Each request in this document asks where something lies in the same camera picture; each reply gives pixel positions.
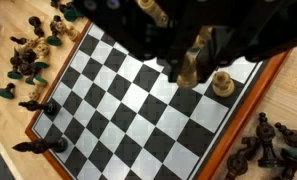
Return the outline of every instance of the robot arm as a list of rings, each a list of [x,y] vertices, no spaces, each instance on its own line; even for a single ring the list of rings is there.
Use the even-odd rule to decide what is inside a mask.
[[[258,62],[297,46],[297,0],[74,0],[139,60],[157,57],[176,82],[195,53],[199,83],[244,56]]]

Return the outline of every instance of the wooden table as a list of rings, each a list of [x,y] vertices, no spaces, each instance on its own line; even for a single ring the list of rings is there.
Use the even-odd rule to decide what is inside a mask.
[[[46,35],[50,35],[49,23],[53,15],[62,14],[50,6],[50,0],[15,0],[13,2],[0,0],[0,88],[4,88],[9,82],[16,85],[15,99],[7,100],[0,97],[0,153],[16,179],[60,179],[44,156],[33,153],[18,153],[12,150],[15,144],[29,141],[25,129],[34,113],[19,107],[18,102],[28,101],[28,92],[32,87],[24,83],[23,80],[11,80],[6,76],[7,72],[12,69],[9,58],[13,55],[15,45],[9,40],[9,37],[36,37],[33,33],[33,27],[28,23],[30,16],[38,16],[43,22],[42,26]],[[76,29],[81,31],[86,22],[86,19],[79,19],[73,24]],[[49,85],[43,89],[42,96],[47,92],[73,47],[73,43],[68,38],[64,37],[62,40],[63,45],[61,47],[51,47],[51,66],[42,72],[42,77],[49,82]],[[281,121],[297,129],[297,48],[291,53],[289,60],[258,107],[257,112],[260,111],[267,113],[271,123]],[[254,135],[256,125],[257,114],[254,114],[240,137]],[[279,134],[274,142],[277,150],[285,145]],[[235,152],[240,147],[240,138],[238,138],[230,153]],[[226,159],[215,179],[222,178],[226,173],[225,163]],[[238,179],[269,179],[268,177],[279,173],[275,170],[260,169],[256,165],[256,161],[251,162],[249,172]]]

